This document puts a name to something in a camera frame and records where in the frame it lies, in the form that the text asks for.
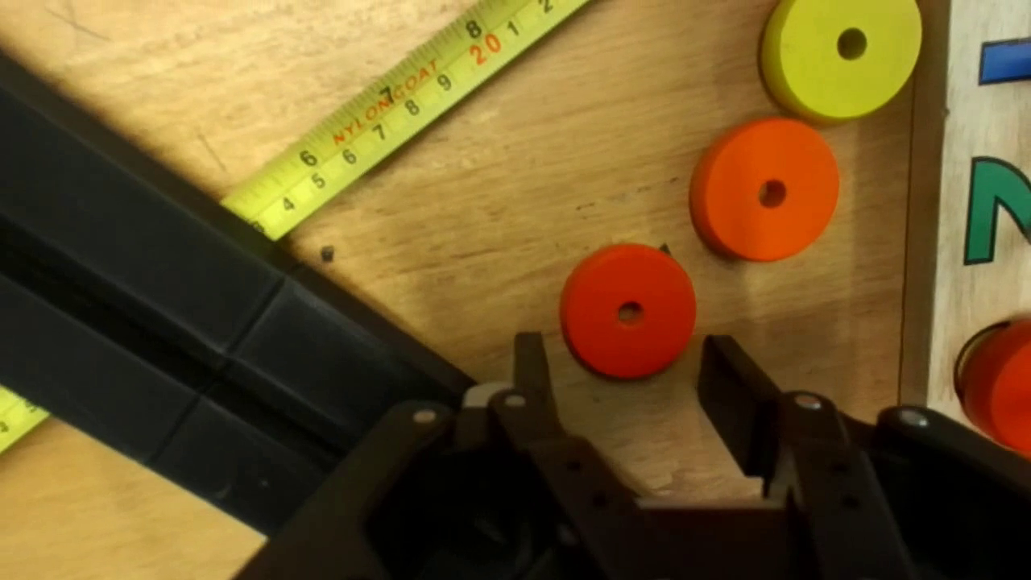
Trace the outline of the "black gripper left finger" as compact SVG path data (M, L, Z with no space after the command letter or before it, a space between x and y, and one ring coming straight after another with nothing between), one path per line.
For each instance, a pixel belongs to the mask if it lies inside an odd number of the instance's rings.
M547 368L547 351L543 351L540 330L518 330L516 336L513 384L518 394L527 394L543 410L553 410L550 368Z

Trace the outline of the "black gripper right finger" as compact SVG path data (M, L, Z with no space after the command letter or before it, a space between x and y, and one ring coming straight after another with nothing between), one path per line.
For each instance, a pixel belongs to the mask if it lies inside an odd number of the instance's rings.
M743 475L791 480L787 394L732 336L702 340L699 402Z

